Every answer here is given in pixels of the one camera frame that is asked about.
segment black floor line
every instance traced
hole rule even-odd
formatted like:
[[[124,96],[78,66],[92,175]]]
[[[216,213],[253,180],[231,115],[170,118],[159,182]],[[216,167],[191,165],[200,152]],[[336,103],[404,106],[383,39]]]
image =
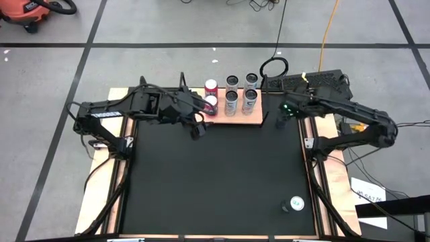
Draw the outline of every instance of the black floor line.
[[[94,41],[95,33],[100,24],[100,19],[101,19],[101,16],[103,15],[103,11],[106,6],[106,1],[107,0],[102,0],[100,3],[99,10],[97,11],[97,15],[95,16],[95,20],[88,37],[88,41],[87,41],[88,45],[83,50],[82,57],[81,57],[81,60],[79,61],[79,64],[75,73],[75,77],[73,78],[73,82],[71,84],[71,88],[69,89],[69,94],[67,95],[65,104],[73,101],[73,98],[75,97],[78,84],[81,80],[82,72],[85,68],[85,63],[87,62],[87,59],[88,59],[89,51],[91,50],[90,44]],[[58,124],[55,128],[54,136],[52,137],[51,144],[46,154],[46,158],[43,163],[42,170],[40,171],[39,178],[36,182],[36,186],[34,188],[32,197],[30,198],[30,202],[28,204],[26,213],[24,214],[24,218],[21,222],[21,226],[19,228],[16,241],[25,241],[28,230],[30,229],[30,225],[32,223],[34,213],[36,212],[36,208],[38,206],[43,188],[46,183],[46,179],[48,178],[49,170],[54,160],[58,143],[60,142],[62,131],[64,130],[64,127],[66,124],[67,113],[65,112],[65,104],[60,115],[60,120],[58,121]]]
[[[1,43],[3,48],[84,48],[87,43]],[[276,43],[90,43],[91,48],[275,48]],[[280,48],[321,48],[319,43],[279,43]],[[430,44],[354,44],[328,43],[325,48],[334,49],[399,49],[430,48]]]
[[[406,23],[403,20],[402,14],[400,13],[400,10],[398,9],[396,2],[394,0],[388,0],[388,1],[390,2],[391,8],[396,16],[396,19],[398,21],[398,24],[400,25],[400,28],[403,31],[404,37],[408,41],[408,44],[412,46],[411,50],[415,57],[415,61],[417,62],[418,68],[420,69],[421,74],[423,75],[424,80],[428,88],[430,89],[430,73],[423,60],[423,57],[421,56],[417,48],[417,45],[415,44],[415,41],[413,40],[411,33],[409,32],[408,27],[406,26]]]

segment black table surface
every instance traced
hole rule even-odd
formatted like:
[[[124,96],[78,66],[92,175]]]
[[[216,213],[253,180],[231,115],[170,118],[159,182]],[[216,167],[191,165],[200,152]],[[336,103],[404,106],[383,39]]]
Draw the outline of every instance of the black table surface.
[[[281,100],[263,94],[263,109]],[[138,123],[120,232],[315,235],[297,120],[274,122],[271,112],[263,128],[213,125],[198,141],[180,124]],[[283,212],[294,196],[304,208]]]

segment metal bracket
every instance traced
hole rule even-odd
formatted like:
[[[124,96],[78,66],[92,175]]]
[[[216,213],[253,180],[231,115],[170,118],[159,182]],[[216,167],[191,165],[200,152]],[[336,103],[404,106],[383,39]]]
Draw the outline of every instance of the metal bracket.
[[[131,136],[125,137],[126,141],[127,141],[127,147],[131,148],[133,147],[133,140],[134,138]],[[92,146],[95,150],[99,150],[101,148],[107,148],[107,146],[105,144],[103,144],[101,141],[98,140],[90,140],[88,141],[88,145]]]
[[[304,146],[307,149],[312,149],[314,146],[314,138],[305,138],[304,139]]]

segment wooden table frame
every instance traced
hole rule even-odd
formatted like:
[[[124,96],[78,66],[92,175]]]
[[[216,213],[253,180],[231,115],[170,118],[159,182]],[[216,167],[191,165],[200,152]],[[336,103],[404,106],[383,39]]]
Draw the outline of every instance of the wooden table frame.
[[[128,88],[111,88],[108,99],[115,100],[124,97],[128,93]],[[332,138],[337,136],[337,128],[335,126],[335,119],[332,114],[327,115],[325,118],[315,118],[316,129],[319,136],[325,136]],[[102,120],[102,125],[107,128],[113,135],[120,136],[121,131],[123,131],[124,136],[131,135],[133,132],[133,120],[125,118],[108,118]],[[312,137],[312,129],[310,125],[310,120],[304,120],[304,126],[307,137]],[[342,151],[333,151],[330,156],[336,157],[343,161]],[[95,169],[101,162],[106,160],[108,157],[107,149],[100,149],[94,152],[94,160],[91,166],[91,170]],[[103,208],[107,202],[107,196],[109,190],[111,190],[112,178],[116,178],[115,185],[117,186],[122,178],[122,172],[124,170],[125,161],[117,161],[111,159],[103,167],[101,167],[97,172],[95,172],[92,178],[87,184],[87,189],[85,191],[81,211],[79,214],[76,233],[81,233],[84,231],[94,220],[94,218],[99,214],[99,211]],[[116,166],[116,175],[112,175],[114,172],[114,167]],[[314,168],[316,178],[320,183],[320,172],[318,167]],[[349,184],[349,178],[347,170],[343,164],[336,161],[333,158],[328,158],[325,161],[325,172],[327,177],[327,183],[329,186],[331,202],[345,222],[357,233],[361,234],[360,226],[358,223],[357,213],[355,211],[355,204],[353,200],[353,192]],[[106,233],[116,232],[116,222],[119,209],[119,203],[122,197],[119,197],[111,212],[108,216],[109,222],[105,226]],[[322,218],[322,226],[325,235],[331,234],[331,228],[329,224],[329,219],[327,216],[327,210],[323,203],[319,200],[320,207],[320,217]],[[342,235],[339,227],[337,227],[337,232]],[[120,235],[120,237],[144,237],[144,238],[165,238],[165,239],[177,239],[179,235]],[[211,239],[223,237],[225,239],[269,239],[267,235],[261,236],[250,236],[250,235],[185,235],[186,239]],[[318,239],[318,236],[300,236],[300,235],[289,235],[289,236],[275,236],[275,239]]]

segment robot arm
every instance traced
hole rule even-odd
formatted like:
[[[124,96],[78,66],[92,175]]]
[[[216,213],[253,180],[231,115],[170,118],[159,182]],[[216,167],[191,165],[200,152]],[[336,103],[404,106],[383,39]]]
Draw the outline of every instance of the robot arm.
[[[373,110],[358,103],[350,102],[330,87],[309,89],[307,84],[300,85],[294,91],[287,91],[285,102],[279,106],[284,118],[295,116],[307,118],[325,114],[340,114],[357,120],[368,127],[363,132],[347,134],[335,138],[314,137],[305,144],[314,156],[326,160],[331,151],[360,145],[372,145],[386,148],[394,144],[397,126],[386,112]]]
[[[177,89],[164,89],[148,84],[141,77],[141,84],[135,87],[124,98],[104,102],[83,102],[75,119],[73,130],[80,135],[94,136],[105,144],[109,152],[117,158],[127,159],[130,156],[130,139],[115,137],[101,125],[101,118],[126,116],[136,121],[147,121],[155,124],[175,124],[180,122],[191,126],[191,137],[198,139],[204,135],[204,121],[196,122],[194,116],[204,112],[211,115],[204,107],[207,101],[196,92],[188,89],[183,73]]]

